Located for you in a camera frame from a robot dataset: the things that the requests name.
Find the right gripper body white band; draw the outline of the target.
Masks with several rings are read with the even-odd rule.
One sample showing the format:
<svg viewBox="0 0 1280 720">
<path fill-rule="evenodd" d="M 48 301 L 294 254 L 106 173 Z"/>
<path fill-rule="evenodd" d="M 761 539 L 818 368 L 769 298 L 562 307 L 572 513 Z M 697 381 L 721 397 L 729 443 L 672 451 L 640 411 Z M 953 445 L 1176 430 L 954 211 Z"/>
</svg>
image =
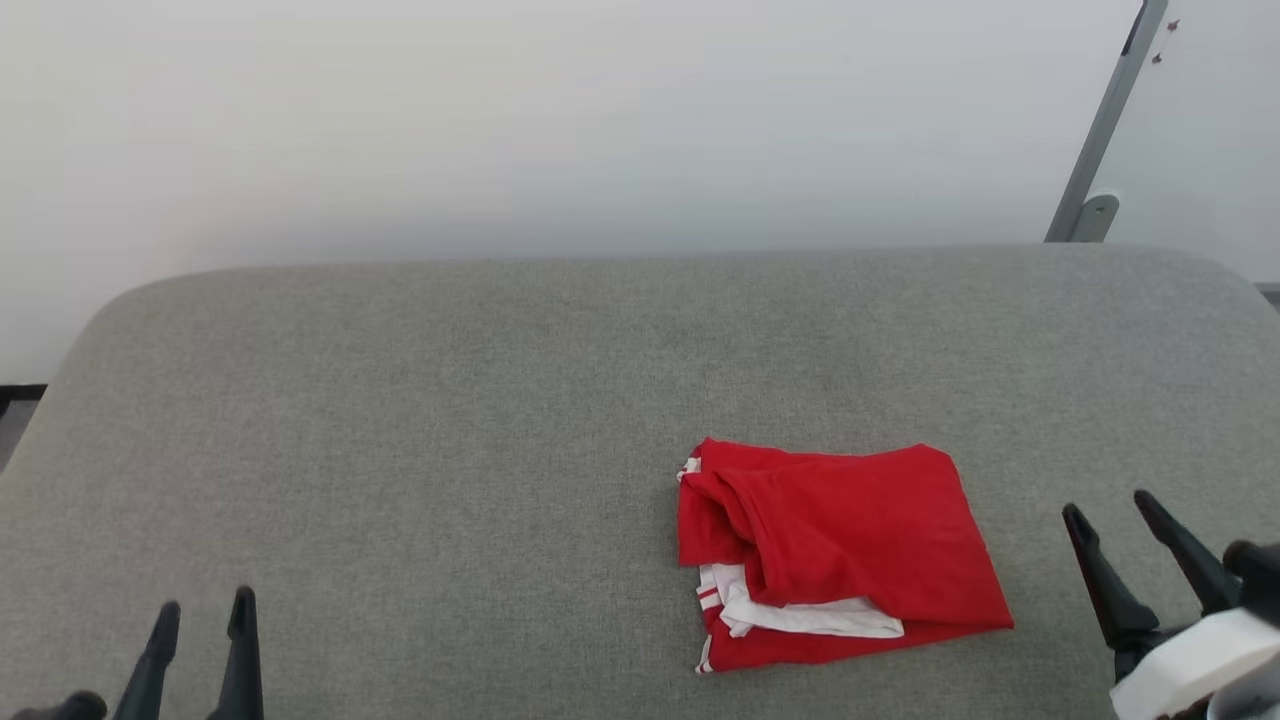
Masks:
<svg viewBox="0 0 1280 720">
<path fill-rule="evenodd" d="M 1210 614 L 1140 660 L 1110 692 L 1120 719 L 1275 719 L 1279 702 L 1277 546 L 1239 541 L 1240 605 Z"/>
</svg>

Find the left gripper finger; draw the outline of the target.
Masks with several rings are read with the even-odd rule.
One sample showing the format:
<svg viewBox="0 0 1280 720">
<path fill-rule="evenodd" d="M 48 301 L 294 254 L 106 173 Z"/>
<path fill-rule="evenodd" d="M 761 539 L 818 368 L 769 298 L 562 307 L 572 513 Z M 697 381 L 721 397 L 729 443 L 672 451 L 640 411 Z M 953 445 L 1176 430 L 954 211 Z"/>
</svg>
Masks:
<svg viewBox="0 0 1280 720">
<path fill-rule="evenodd" d="M 207 716 L 214 719 L 265 719 L 262 669 L 259 641 L 256 596 L 251 587 L 236 591 L 227 635 L 230 648 L 218 703 Z"/>
<path fill-rule="evenodd" d="M 160 609 L 111 719 L 159 719 L 165 675 L 177 653 L 179 630 L 180 606 L 175 601 L 168 601 Z"/>
</svg>

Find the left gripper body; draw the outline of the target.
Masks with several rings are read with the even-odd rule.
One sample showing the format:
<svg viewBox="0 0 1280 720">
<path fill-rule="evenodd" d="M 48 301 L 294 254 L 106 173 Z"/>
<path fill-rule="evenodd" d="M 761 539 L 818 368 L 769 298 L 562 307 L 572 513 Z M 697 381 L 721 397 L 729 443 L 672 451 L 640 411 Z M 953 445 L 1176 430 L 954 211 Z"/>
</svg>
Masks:
<svg viewBox="0 0 1280 720">
<path fill-rule="evenodd" d="M 106 714 L 108 706 L 100 694 L 77 691 L 54 706 L 22 708 L 10 720 L 102 720 Z"/>
</svg>

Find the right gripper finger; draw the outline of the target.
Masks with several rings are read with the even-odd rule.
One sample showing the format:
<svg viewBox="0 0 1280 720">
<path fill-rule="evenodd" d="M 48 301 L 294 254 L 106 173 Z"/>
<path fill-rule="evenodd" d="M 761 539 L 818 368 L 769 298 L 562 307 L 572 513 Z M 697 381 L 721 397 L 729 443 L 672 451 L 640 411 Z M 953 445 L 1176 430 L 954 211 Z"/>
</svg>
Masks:
<svg viewBox="0 0 1280 720">
<path fill-rule="evenodd" d="M 1239 606 L 1240 580 L 1194 534 L 1178 521 L 1151 492 L 1137 489 L 1134 503 L 1151 534 L 1174 557 L 1199 601 L 1202 615 L 1222 612 Z"/>
<path fill-rule="evenodd" d="M 1160 628 L 1155 611 L 1130 592 L 1105 557 L 1085 514 L 1066 503 L 1061 516 L 1106 646 L 1120 652 L 1148 639 Z"/>
</svg>

